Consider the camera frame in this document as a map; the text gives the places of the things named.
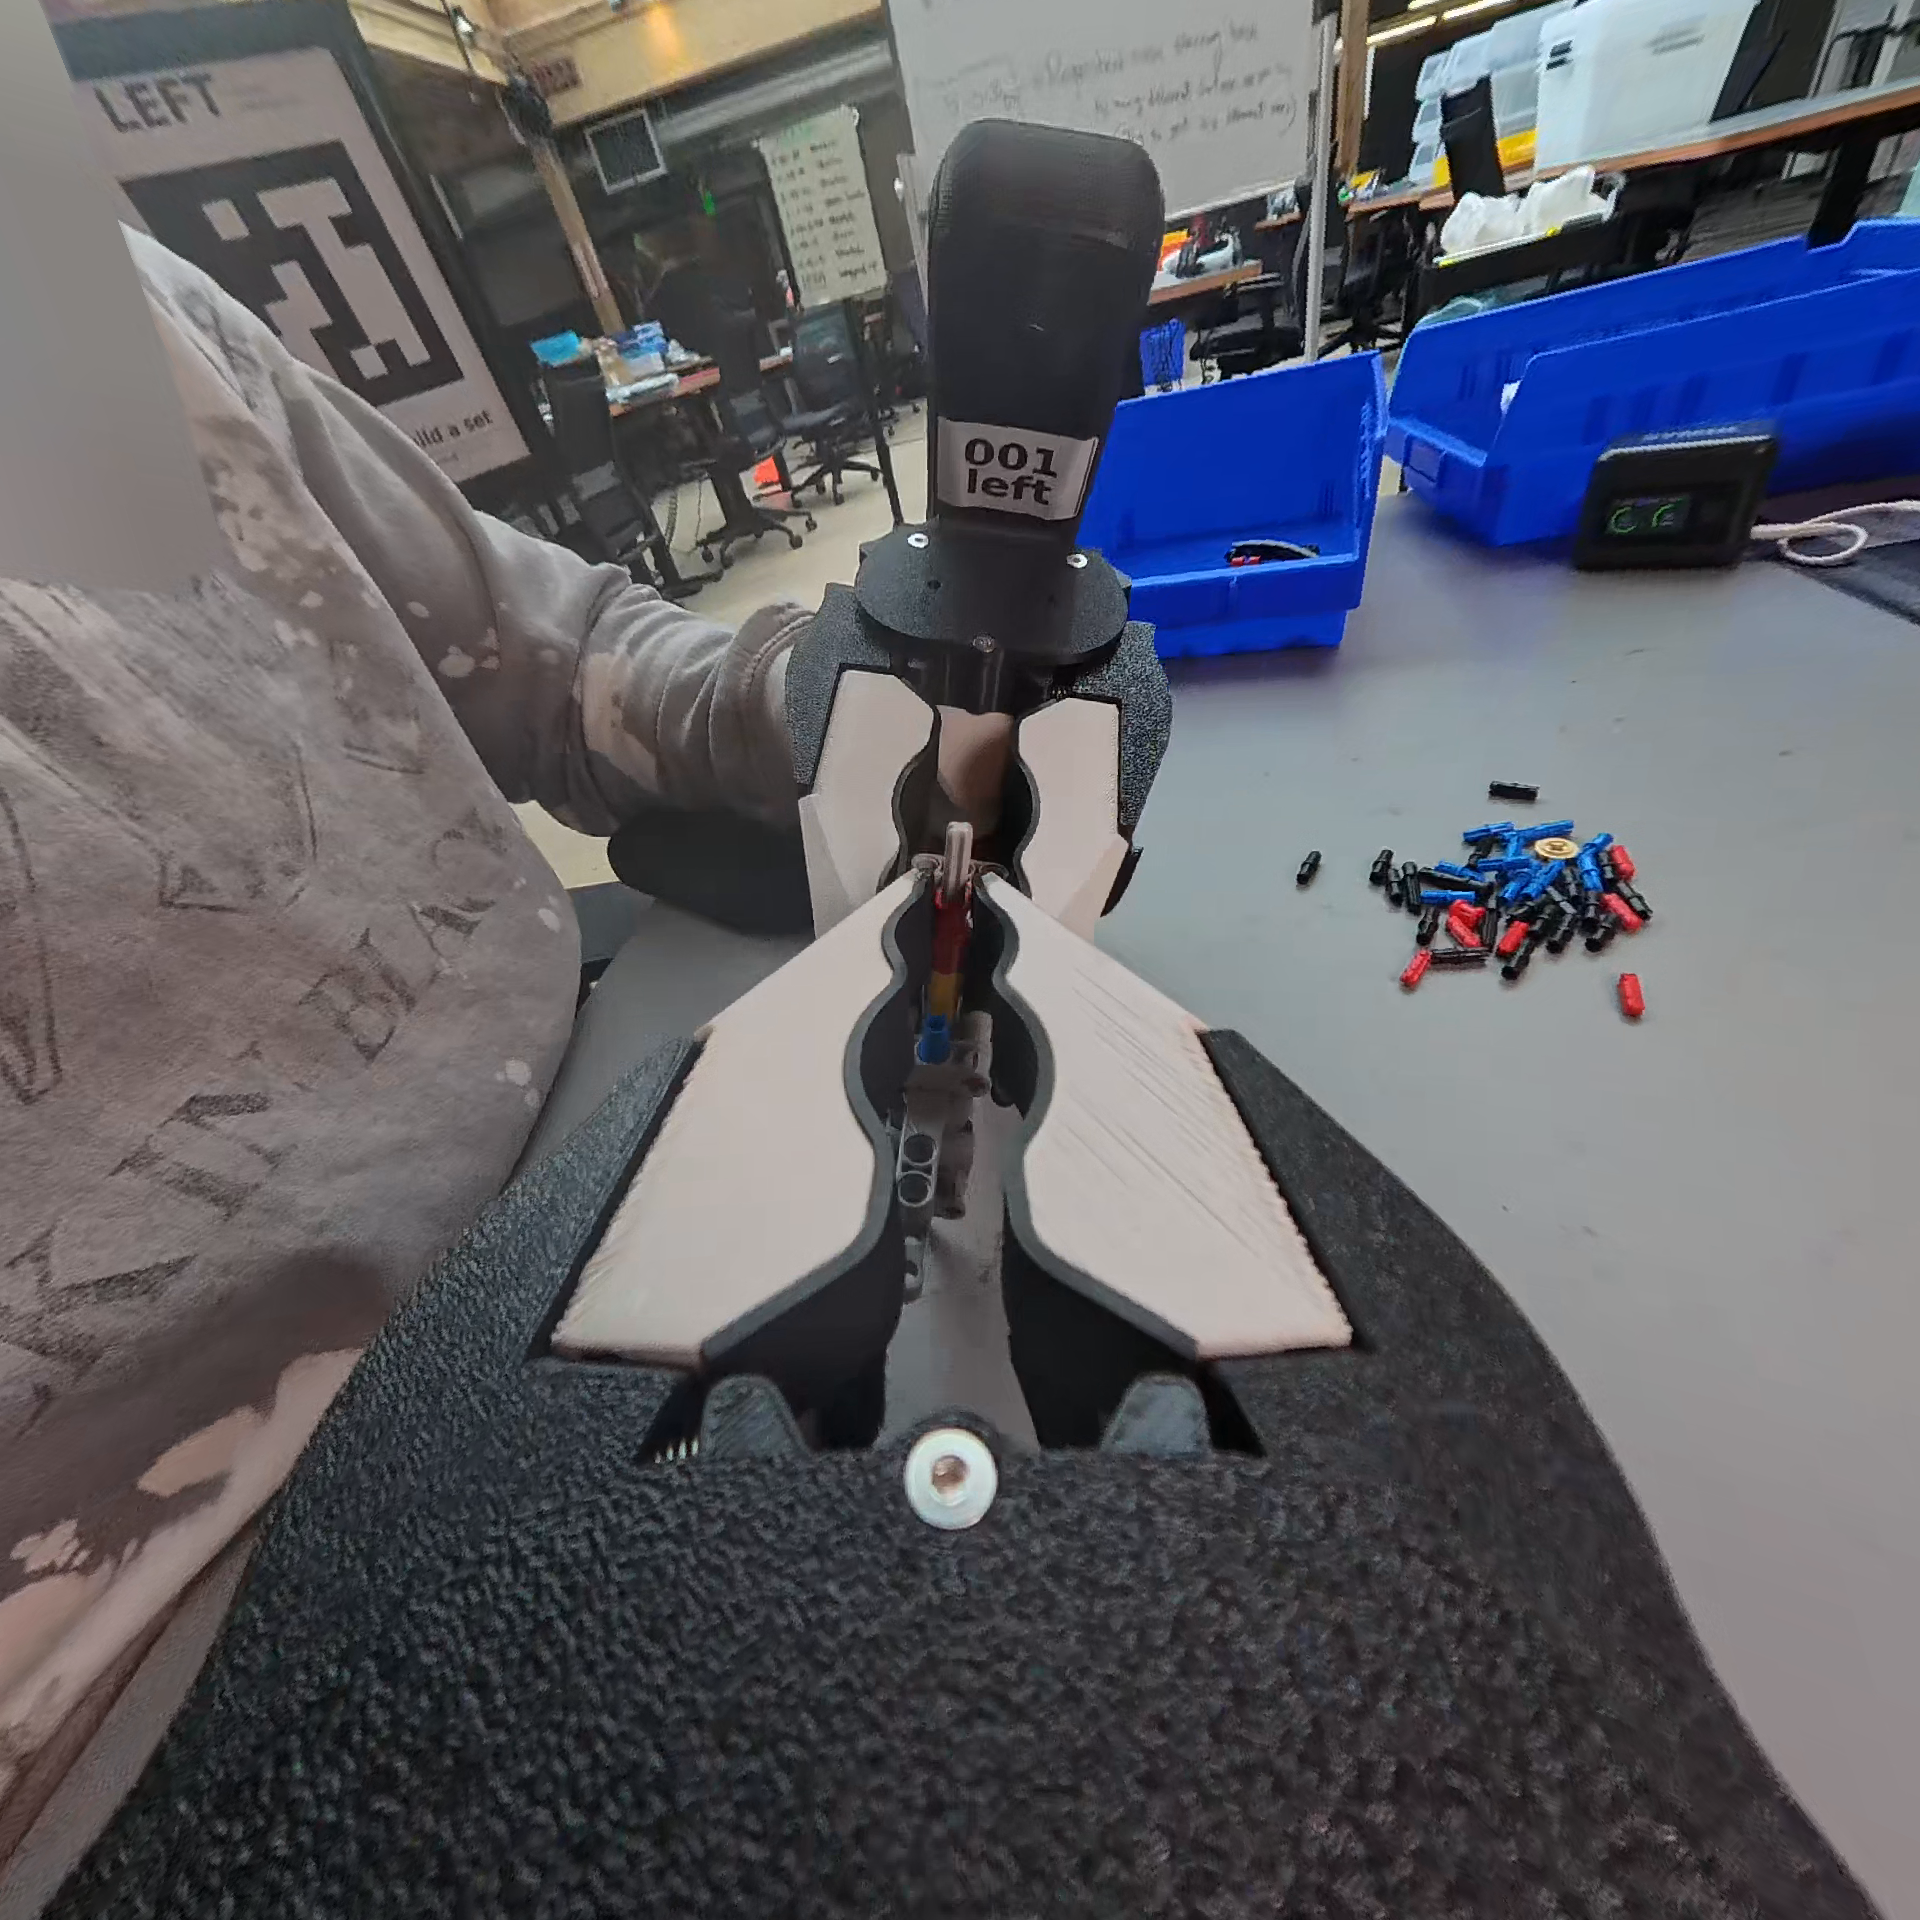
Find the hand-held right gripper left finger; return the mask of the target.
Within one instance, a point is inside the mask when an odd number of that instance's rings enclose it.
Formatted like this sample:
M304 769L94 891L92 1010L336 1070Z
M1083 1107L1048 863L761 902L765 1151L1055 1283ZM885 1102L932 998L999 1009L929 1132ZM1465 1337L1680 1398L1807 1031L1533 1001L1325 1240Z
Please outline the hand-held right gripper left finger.
M856 1022L894 993L894 881L713 1017L553 1334L567 1358L732 1366L868 1220L875 1146L847 1091Z

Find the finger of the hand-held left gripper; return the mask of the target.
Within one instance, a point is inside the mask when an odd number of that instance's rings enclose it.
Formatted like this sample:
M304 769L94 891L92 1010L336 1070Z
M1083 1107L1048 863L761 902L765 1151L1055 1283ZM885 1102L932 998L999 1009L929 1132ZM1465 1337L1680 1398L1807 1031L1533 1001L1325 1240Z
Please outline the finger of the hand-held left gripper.
M824 938L918 855L939 716L892 675L862 668L835 684L823 752L803 793L803 855L811 934Z
M1120 831L1120 710L1045 704L995 716L999 751L999 846L981 872L1041 915L1093 943L1127 865Z

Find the grey toy brick assembly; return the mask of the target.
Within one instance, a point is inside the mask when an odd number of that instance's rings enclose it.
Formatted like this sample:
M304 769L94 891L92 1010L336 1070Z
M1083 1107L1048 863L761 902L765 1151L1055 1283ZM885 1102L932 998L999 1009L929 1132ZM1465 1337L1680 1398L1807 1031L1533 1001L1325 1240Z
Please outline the grey toy brick assembly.
M969 1211L976 1111L991 1080L991 1015L967 1006L974 825L949 822L941 854L917 867L929 889L929 946L895 1143L907 1306L921 1299L928 1280L932 1227Z

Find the pile of small toy pins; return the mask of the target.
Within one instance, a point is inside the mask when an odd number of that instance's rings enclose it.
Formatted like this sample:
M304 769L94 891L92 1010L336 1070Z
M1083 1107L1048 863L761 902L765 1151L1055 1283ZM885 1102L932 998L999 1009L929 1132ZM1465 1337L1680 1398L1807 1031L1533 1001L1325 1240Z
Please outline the pile of small toy pins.
M1637 1025L1652 930L1631 848L1582 815L1540 809L1535 785L1492 782L1453 815L1327 816L1284 831L1278 872L1310 960L1380 1004L1515 1001L1585 967L1599 1001Z

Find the person's left forearm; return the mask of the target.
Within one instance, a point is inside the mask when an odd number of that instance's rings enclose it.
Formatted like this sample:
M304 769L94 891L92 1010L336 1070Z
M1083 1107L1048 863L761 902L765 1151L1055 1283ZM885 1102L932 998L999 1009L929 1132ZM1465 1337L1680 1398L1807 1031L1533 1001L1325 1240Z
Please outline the person's left forearm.
M512 803L609 838L643 808L796 828L787 671L811 614L775 602L719 627L619 568L467 516L470 672L437 666L448 707Z

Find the grey desk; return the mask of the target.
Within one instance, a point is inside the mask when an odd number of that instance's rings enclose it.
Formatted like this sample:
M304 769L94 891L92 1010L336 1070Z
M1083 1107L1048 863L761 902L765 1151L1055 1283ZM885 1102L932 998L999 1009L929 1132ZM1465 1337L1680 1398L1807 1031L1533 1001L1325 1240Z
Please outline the grey desk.
M1169 815L1197 831L1120 945L1248 1015L1224 1038L1355 1310L1351 1355L1248 1360L1260 1454L1020 1457L982 1527L856 1518L846 1460L775 1513L771 1459L649 1468L525 1551L532 1652L592 1694L525 1754L510 1915L1879 1915L1727 1699L1592 1416L1670 1391L1704 1448L1792 1418L1869 1265L1913 1306L1913 994L1864 1055L1792 1012L1764 934L1797 777L1907 776L1887 616L1806 587L1549 583L1390 508L1342 660L1179 671ZM1670 908L1654 1031L1436 988L1387 1006L1384 912L1230 903L1372 812L1465 808L1468 762L1607 800Z

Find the black office chair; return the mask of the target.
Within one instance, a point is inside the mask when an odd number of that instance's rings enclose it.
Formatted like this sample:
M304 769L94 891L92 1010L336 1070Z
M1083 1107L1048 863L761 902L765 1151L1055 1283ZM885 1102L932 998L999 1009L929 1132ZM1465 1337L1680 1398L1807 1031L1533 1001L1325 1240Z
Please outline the black office chair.
M723 519L716 530L700 537L700 554L701 560L726 571L739 546L779 535L788 550L803 550L804 535L816 532L817 521L793 497L773 508L750 497L747 481L768 460L775 463L775 479L787 481L783 428L761 387L751 311L718 297L709 284L701 292L701 338L695 346L716 370L716 382L704 390L709 410L704 472Z
M892 425L872 396L862 327L847 304L804 307L793 318L787 385L796 406L783 416L783 434L808 458L793 473L796 491L811 489L838 508L855 473L883 483L895 502Z

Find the whiteboard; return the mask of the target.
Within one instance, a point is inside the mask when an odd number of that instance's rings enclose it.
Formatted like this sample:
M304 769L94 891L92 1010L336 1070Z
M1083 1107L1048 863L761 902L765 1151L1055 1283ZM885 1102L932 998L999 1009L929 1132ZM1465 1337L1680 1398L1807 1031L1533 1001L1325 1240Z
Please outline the whiteboard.
M1312 156L1310 3L889 3L929 177L974 122L1125 137L1167 212L1248 202Z

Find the paper flip chart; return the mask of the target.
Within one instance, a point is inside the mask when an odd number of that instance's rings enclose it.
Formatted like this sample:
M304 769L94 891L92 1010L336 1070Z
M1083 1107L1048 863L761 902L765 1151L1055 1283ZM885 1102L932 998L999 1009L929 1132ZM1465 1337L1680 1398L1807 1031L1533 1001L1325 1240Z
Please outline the paper flip chart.
M755 143L775 194L787 275L800 311L889 291L856 110L816 112Z

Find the small blue storage bin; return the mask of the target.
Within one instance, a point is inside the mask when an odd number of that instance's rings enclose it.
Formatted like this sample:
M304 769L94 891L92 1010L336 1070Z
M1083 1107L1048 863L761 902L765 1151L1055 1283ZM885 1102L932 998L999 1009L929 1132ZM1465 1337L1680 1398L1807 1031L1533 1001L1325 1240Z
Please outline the small blue storage bin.
M1079 537L1131 582L1131 617L1163 660L1336 650L1361 600L1382 450L1376 353L1127 401ZM1224 568L1245 537L1321 559Z

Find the white plastic bag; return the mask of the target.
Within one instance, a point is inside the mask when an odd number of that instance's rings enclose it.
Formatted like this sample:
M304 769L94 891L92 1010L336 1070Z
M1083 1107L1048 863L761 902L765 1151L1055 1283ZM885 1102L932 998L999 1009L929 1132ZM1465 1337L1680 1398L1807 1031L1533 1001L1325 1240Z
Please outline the white plastic bag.
M1437 233L1439 263L1513 249L1579 225L1614 218L1624 179L1591 166L1531 183L1520 194L1463 194Z

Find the person's grey sweatshirt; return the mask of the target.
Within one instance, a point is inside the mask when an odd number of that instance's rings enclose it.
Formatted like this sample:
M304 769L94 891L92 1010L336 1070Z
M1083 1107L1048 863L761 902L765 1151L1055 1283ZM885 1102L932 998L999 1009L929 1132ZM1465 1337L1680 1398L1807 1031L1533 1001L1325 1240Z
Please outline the person's grey sweatshirt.
M608 587L126 241L222 545L4 582L4 1858L532 1126L576 946L512 800Z

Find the black display device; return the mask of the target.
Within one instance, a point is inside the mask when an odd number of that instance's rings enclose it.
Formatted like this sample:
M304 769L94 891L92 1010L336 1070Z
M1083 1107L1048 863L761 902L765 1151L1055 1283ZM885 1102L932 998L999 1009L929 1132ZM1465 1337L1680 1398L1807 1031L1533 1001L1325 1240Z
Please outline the black display device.
M1577 571L1727 570L1743 560L1780 458L1776 423L1704 423L1612 441L1579 504Z

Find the wooden workbench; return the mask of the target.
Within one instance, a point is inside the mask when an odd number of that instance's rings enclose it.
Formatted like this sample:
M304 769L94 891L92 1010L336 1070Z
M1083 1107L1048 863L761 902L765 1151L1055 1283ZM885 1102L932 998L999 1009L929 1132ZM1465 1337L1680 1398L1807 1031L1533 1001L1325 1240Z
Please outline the wooden workbench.
M1591 161L1533 161L1508 172L1504 190L1525 192L1535 182L1577 167L1591 167L1598 177L1654 177L1745 154L1830 156L1829 182L1807 227L1807 243L1829 247L1855 227L1881 144L1916 128L1917 81L1896 81L1733 115L1646 148Z

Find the black white marker board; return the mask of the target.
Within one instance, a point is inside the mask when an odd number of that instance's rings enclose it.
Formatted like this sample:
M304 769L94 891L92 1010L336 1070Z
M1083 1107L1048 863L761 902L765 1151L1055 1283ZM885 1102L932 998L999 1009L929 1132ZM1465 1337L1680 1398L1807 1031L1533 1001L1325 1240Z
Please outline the black white marker board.
M396 137L348 6L51 6L126 220L462 489L527 473L535 406Z

